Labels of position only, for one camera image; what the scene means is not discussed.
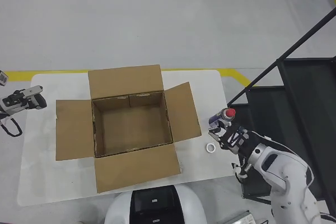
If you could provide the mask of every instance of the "concrete floor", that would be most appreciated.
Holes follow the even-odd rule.
[[[0,69],[97,69],[141,64],[162,68],[238,68],[250,80],[333,7],[329,0],[0,1]],[[293,57],[336,55],[336,19]],[[223,78],[227,100],[238,85]],[[277,71],[260,85],[281,83]],[[0,96],[26,88],[11,82]],[[26,113],[17,114],[25,124]],[[0,221],[102,223],[114,195],[19,207],[23,138],[0,131]],[[269,219],[270,206],[241,199],[235,177],[189,183],[209,223],[251,210]]]

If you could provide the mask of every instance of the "yellow floor line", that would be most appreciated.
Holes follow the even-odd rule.
[[[250,80],[243,74],[232,68],[177,68],[177,69],[162,69],[163,71],[191,71],[191,70],[218,70],[222,77],[232,77],[240,82],[243,86],[247,86]],[[83,73],[88,70],[57,70],[57,71],[6,71],[10,82],[31,81],[36,74],[57,74],[57,73]]]

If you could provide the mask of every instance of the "table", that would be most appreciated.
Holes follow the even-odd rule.
[[[230,151],[207,153],[208,119],[226,106],[218,71],[162,72],[164,89],[190,82],[202,136],[175,143],[182,174],[104,192],[120,193],[170,184],[231,176],[231,163],[239,159]],[[31,86],[42,85],[48,103],[43,110],[27,112],[24,148],[17,201],[21,206],[58,202],[99,195],[96,192],[93,158],[55,160],[56,99],[90,99],[87,73],[38,74]]]

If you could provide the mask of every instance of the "white tape roll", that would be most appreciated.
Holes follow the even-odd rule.
[[[215,144],[214,144],[214,143],[208,143],[207,146],[206,146],[206,150],[207,150],[207,152],[209,152],[209,153],[213,153],[213,152],[215,152],[215,149],[216,149],[216,147],[215,147]]]

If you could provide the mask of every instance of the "open cardboard box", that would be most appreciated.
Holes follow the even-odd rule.
[[[88,72],[91,100],[57,100],[56,160],[94,157],[97,192],[180,174],[174,142],[201,136],[189,82],[159,65]]]

